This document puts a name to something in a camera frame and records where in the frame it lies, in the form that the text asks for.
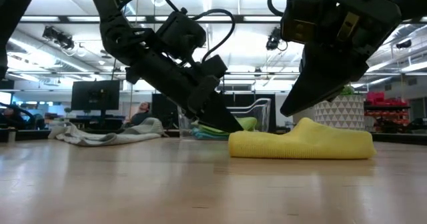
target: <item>white towel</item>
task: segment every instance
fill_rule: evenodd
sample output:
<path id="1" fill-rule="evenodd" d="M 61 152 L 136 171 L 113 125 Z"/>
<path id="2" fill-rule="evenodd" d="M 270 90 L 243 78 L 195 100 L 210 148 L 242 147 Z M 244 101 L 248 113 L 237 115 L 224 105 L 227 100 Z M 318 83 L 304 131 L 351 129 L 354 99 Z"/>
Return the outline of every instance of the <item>white towel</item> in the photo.
<path id="1" fill-rule="evenodd" d="M 147 118 L 141 125 L 130 127 L 120 134 L 110 133 L 106 135 L 90 134 L 80 131 L 72 123 L 52 128 L 49 139 L 58 139 L 70 144 L 84 147 L 100 147 L 107 145 L 121 145 L 150 140 L 161 137 L 164 134 L 161 121 L 156 118 Z"/>

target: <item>yellow cloth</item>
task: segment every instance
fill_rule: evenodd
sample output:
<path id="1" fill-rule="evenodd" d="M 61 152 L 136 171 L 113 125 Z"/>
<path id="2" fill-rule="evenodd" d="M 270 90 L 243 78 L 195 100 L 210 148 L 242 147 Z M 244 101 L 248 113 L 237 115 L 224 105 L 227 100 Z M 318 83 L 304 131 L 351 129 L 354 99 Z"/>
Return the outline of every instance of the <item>yellow cloth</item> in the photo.
<path id="1" fill-rule="evenodd" d="M 228 139 L 231 157 L 368 159 L 376 154 L 365 131 L 337 129 L 303 118 L 283 135 L 238 131 Z"/>

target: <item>computer monitor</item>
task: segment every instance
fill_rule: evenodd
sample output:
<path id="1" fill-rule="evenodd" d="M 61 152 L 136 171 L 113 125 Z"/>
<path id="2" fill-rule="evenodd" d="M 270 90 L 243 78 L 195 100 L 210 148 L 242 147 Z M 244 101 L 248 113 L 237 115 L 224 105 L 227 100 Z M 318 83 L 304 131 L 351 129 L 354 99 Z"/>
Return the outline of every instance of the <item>computer monitor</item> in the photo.
<path id="1" fill-rule="evenodd" d="M 0 102 L 6 105 L 10 105 L 12 102 L 12 94 L 0 91 Z"/>
<path id="2" fill-rule="evenodd" d="M 118 110 L 120 81 L 75 81 L 71 109 L 82 111 Z"/>

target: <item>ceiling beam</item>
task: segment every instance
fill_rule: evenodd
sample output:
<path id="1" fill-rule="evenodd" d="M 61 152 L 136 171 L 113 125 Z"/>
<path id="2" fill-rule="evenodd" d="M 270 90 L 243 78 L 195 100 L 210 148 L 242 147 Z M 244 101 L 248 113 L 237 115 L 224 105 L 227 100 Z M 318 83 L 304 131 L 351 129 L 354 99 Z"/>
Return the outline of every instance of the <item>ceiling beam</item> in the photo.
<path id="1" fill-rule="evenodd" d="M 132 23 L 138 24 L 154 24 L 164 23 L 167 19 L 166 15 L 128 15 L 126 16 Z M 275 15 L 234 15 L 236 23 L 249 24 L 279 24 L 281 17 Z M 230 18 L 225 15 L 209 15 L 202 17 L 198 23 L 231 23 Z M 20 20 L 20 23 L 36 23 L 36 24 L 98 24 L 99 16 L 95 15 L 26 15 Z M 412 19 L 403 21 L 402 24 L 427 24 L 427 18 Z"/>

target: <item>desk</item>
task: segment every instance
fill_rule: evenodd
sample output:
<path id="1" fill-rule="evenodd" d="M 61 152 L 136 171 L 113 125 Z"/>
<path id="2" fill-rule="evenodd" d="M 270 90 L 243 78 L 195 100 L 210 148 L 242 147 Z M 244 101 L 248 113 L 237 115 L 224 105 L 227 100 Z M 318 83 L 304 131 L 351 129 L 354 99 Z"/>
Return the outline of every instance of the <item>desk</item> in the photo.
<path id="1" fill-rule="evenodd" d="M 0 147 L 2 224 L 421 224 L 427 148 L 373 160 L 230 159 L 223 141 Z"/>

